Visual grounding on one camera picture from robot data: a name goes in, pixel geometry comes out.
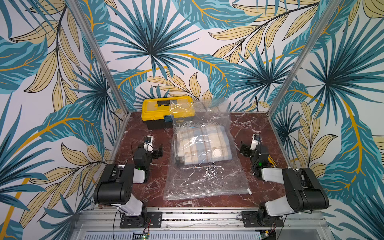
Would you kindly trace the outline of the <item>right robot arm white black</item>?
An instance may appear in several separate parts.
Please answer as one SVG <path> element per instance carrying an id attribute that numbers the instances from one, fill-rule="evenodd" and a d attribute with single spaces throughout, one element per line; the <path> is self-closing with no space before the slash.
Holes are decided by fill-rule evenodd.
<path id="1" fill-rule="evenodd" d="M 261 144 L 255 147 L 241 145 L 240 153 L 250 158 L 256 178 L 282 184 L 285 188 L 283 197 L 262 203 L 256 212 L 241 213 L 246 228 L 282 227 L 283 216 L 299 212 L 310 214 L 329 207 L 329 198 L 313 170 L 273 167 L 268 148 Z"/>

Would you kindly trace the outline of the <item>beige plaid blanket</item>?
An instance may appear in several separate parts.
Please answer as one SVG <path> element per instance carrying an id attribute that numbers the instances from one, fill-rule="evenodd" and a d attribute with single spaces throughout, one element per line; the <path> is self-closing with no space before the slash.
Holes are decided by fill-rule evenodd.
<path id="1" fill-rule="evenodd" d="M 212 152 L 221 149 L 223 157 L 215 159 Z M 181 127 L 176 132 L 176 162 L 183 165 L 202 165 L 233 159 L 231 144 L 222 125 Z"/>

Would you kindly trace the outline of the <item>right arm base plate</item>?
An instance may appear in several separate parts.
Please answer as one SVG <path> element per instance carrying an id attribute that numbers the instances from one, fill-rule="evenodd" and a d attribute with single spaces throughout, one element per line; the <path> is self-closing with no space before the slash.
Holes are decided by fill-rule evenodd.
<path id="1" fill-rule="evenodd" d="M 241 221 L 245 228 L 279 228 L 284 226 L 282 217 L 271 217 L 261 212 L 243 211 Z"/>

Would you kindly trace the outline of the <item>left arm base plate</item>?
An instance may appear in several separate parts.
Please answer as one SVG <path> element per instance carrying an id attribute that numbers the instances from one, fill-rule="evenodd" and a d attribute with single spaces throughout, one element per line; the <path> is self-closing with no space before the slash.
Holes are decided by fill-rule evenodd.
<path id="1" fill-rule="evenodd" d="M 121 229 L 150 228 L 159 229 L 162 225 L 162 212 L 145 212 L 137 217 L 124 216 L 120 222 Z"/>

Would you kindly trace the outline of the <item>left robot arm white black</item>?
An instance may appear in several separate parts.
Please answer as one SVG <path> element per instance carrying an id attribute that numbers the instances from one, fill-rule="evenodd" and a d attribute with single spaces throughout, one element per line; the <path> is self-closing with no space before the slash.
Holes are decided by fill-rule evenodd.
<path id="1" fill-rule="evenodd" d="M 149 180 L 150 165 L 154 159 L 163 156 L 163 146 L 155 150 L 150 144 L 138 146 L 133 155 L 133 163 L 107 164 L 94 191 L 94 202 L 112 206 L 121 218 L 121 228 L 140 228 L 151 224 L 151 215 L 145 204 L 133 194 L 134 184 Z"/>

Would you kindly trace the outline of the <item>clear plastic vacuum bag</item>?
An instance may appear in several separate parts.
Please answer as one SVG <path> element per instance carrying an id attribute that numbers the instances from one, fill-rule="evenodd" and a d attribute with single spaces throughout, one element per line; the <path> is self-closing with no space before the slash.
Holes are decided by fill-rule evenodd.
<path id="1" fill-rule="evenodd" d="M 202 102 L 171 101 L 174 134 L 164 190 L 167 201 L 251 194 L 229 112 Z"/>

